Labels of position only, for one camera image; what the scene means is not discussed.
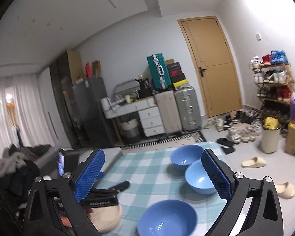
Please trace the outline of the large cream plate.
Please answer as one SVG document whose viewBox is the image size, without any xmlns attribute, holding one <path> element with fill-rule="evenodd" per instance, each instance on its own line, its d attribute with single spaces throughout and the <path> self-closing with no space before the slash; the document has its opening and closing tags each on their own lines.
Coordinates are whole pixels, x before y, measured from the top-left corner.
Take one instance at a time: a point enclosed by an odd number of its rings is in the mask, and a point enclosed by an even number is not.
<svg viewBox="0 0 295 236">
<path fill-rule="evenodd" d="M 87 208 L 86 213 L 99 233 L 108 233 L 120 224 L 123 209 L 118 204 L 109 207 Z"/>
</svg>

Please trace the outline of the blue bowl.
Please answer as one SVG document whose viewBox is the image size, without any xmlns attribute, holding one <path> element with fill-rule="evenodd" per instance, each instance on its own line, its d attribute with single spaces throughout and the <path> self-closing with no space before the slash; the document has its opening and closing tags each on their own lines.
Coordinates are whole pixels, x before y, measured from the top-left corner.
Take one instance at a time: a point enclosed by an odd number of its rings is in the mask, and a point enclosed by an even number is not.
<svg viewBox="0 0 295 236">
<path fill-rule="evenodd" d="M 139 235 L 191 235 L 197 213 L 187 202 L 163 200 L 146 209 L 137 223 Z"/>
<path fill-rule="evenodd" d="M 187 145 L 176 148 L 170 155 L 174 168 L 185 172 L 195 161 L 201 159 L 204 149 L 198 145 Z"/>
<path fill-rule="evenodd" d="M 185 171 L 185 180 L 189 186 L 198 194 L 211 195 L 216 192 L 201 159 L 193 162 Z"/>
</svg>

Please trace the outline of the beige slipper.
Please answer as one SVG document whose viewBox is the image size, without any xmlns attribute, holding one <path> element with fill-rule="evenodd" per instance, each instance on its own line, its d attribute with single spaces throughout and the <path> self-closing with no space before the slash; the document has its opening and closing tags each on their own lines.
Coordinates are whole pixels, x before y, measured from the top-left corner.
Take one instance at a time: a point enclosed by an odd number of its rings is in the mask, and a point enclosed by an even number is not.
<svg viewBox="0 0 295 236">
<path fill-rule="evenodd" d="M 261 168 L 266 166 L 267 162 L 262 157 L 254 157 L 250 160 L 243 161 L 241 166 L 243 168 Z"/>
<path fill-rule="evenodd" d="M 289 182 L 276 184 L 275 188 L 280 198 L 291 199 L 295 196 L 295 186 Z"/>
</svg>

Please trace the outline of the teal plaid tablecloth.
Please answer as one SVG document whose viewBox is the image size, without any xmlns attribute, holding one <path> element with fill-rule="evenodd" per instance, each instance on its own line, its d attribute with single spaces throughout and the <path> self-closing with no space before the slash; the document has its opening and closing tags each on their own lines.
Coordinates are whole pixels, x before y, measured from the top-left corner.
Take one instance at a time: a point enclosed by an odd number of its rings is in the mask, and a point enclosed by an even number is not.
<svg viewBox="0 0 295 236">
<path fill-rule="evenodd" d="M 105 173 L 97 187 L 108 189 L 123 181 L 130 187 L 118 194 L 123 208 L 120 224 L 109 235 L 137 235 L 137 222 L 147 207 L 166 200 L 177 199 L 189 203 L 197 213 L 193 235 L 205 235 L 217 219 L 226 202 L 217 193 L 200 195 L 193 191 L 184 172 L 173 167 L 172 148 L 121 156 Z"/>
</svg>

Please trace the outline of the dark grey refrigerator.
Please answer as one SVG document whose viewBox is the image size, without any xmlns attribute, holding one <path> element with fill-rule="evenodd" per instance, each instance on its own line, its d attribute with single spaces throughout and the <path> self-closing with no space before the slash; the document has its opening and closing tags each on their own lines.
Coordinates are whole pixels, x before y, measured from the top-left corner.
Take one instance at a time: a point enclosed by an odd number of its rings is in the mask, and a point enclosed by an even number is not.
<svg viewBox="0 0 295 236">
<path fill-rule="evenodd" d="M 86 133 L 89 144 L 96 148 L 111 148 L 116 143 L 112 123 L 106 118 L 101 100 L 107 91 L 101 77 L 83 80 L 73 87 L 79 124 Z"/>
</svg>

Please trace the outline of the white trash bin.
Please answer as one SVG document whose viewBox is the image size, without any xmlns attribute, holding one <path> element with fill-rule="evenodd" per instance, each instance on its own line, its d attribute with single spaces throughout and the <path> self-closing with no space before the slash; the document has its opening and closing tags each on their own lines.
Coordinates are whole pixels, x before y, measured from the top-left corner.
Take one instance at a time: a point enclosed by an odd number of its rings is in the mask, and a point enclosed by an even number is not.
<svg viewBox="0 0 295 236">
<path fill-rule="evenodd" d="M 261 149 L 264 153 L 274 153 L 278 149 L 281 124 L 277 118 L 266 117 L 262 124 Z"/>
</svg>

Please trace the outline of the silver suitcase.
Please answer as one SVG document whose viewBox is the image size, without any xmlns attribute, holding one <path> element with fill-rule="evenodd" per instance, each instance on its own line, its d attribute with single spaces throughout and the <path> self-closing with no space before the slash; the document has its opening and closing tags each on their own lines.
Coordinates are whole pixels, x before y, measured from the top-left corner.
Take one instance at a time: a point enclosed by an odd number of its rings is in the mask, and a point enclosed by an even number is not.
<svg viewBox="0 0 295 236">
<path fill-rule="evenodd" d="M 195 131 L 201 127 L 198 99 L 193 87 L 185 87 L 174 92 L 178 112 L 184 131 Z"/>
</svg>

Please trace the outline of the white drawer dresser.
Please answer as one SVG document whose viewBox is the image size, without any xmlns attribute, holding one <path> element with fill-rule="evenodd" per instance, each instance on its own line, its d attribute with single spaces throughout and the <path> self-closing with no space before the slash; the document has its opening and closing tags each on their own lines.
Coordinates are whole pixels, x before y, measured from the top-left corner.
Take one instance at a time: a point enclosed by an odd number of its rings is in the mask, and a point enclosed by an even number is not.
<svg viewBox="0 0 295 236">
<path fill-rule="evenodd" d="M 101 105 L 107 119 L 138 113 L 141 126 L 146 137 L 165 134 L 160 110 L 154 98 L 140 99 L 132 103 L 125 103 L 126 99 L 111 102 L 109 98 L 102 98 Z"/>
</svg>

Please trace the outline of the beige suitcase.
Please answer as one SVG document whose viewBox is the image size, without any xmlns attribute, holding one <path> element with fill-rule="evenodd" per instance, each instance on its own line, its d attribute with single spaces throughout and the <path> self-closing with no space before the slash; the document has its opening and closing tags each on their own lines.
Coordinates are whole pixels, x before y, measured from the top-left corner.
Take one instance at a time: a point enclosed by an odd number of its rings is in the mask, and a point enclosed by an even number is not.
<svg viewBox="0 0 295 236">
<path fill-rule="evenodd" d="M 162 122 L 163 122 L 163 126 L 164 126 L 166 134 L 172 134 L 175 131 L 174 126 L 172 125 L 170 120 L 170 113 L 169 113 L 170 110 L 168 106 L 171 103 L 170 101 L 171 93 L 172 91 L 165 91 L 165 92 L 158 93 L 154 96 L 156 100 L 156 104 L 159 108 L 159 113 L 162 118 Z"/>
</svg>

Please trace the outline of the oval mirror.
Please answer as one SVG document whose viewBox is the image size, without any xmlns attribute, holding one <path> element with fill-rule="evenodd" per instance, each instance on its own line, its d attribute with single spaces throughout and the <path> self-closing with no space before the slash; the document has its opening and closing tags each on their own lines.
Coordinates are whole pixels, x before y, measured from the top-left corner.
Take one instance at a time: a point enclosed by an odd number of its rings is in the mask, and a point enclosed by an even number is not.
<svg viewBox="0 0 295 236">
<path fill-rule="evenodd" d="M 126 95 L 138 96 L 140 90 L 139 82 L 136 79 L 130 79 L 125 82 L 117 84 L 112 91 L 113 101 L 121 100 Z"/>
</svg>

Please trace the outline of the stacked shoe boxes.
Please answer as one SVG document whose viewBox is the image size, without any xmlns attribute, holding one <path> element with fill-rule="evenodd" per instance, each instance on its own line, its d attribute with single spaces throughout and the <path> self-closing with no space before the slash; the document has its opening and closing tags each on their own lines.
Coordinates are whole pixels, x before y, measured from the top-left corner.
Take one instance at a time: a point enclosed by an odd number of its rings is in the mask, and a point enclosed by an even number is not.
<svg viewBox="0 0 295 236">
<path fill-rule="evenodd" d="M 179 62 L 175 62 L 173 59 L 165 61 L 172 85 L 179 89 L 181 87 L 189 86 L 189 80 L 186 78 L 185 73 L 182 71 L 182 67 Z"/>
</svg>

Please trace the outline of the wooden door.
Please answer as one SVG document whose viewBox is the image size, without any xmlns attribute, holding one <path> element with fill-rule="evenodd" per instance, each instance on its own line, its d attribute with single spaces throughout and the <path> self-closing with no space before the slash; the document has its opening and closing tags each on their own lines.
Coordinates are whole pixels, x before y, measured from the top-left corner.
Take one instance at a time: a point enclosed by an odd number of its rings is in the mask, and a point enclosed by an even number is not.
<svg viewBox="0 0 295 236">
<path fill-rule="evenodd" d="M 178 20 L 201 88 L 206 115 L 242 108 L 238 74 L 224 31 L 215 16 Z"/>
</svg>

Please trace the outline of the dark tall cabinet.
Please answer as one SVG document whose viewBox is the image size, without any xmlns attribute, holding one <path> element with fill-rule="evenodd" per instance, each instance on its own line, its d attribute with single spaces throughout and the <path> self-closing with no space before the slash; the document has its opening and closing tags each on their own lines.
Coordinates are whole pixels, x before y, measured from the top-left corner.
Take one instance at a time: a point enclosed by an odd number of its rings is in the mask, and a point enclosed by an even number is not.
<svg viewBox="0 0 295 236">
<path fill-rule="evenodd" d="M 54 98 L 65 134 L 72 148 L 81 148 L 84 137 L 79 127 L 73 86 L 83 77 L 81 56 L 67 50 L 49 66 Z"/>
</svg>

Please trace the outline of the teal suitcase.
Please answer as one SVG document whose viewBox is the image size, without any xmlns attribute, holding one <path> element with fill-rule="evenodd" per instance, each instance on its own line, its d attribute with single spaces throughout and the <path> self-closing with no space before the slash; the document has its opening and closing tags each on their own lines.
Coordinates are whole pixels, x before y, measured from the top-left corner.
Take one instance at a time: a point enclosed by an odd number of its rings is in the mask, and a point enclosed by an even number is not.
<svg viewBox="0 0 295 236">
<path fill-rule="evenodd" d="M 147 63 L 155 89 L 168 89 L 172 86 L 171 78 L 162 53 L 148 56 Z"/>
</svg>

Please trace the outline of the wooden shoe rack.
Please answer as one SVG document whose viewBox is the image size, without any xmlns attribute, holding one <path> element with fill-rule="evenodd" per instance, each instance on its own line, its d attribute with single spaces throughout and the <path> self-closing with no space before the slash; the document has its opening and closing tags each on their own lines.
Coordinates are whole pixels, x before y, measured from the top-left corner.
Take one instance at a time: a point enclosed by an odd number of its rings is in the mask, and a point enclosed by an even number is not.
<svg viewBox="0 0 295 236">
<path fill-rule="evenodd" d="M 249 69 L 254 73 L 257 98 L 261 101 L 261 118 L 276 118 L 283 126 L 290 122 L 291 96 L 295 81 L 291 74 L 291 64 L 258 63 L 252 60 Z"/>
</svg>

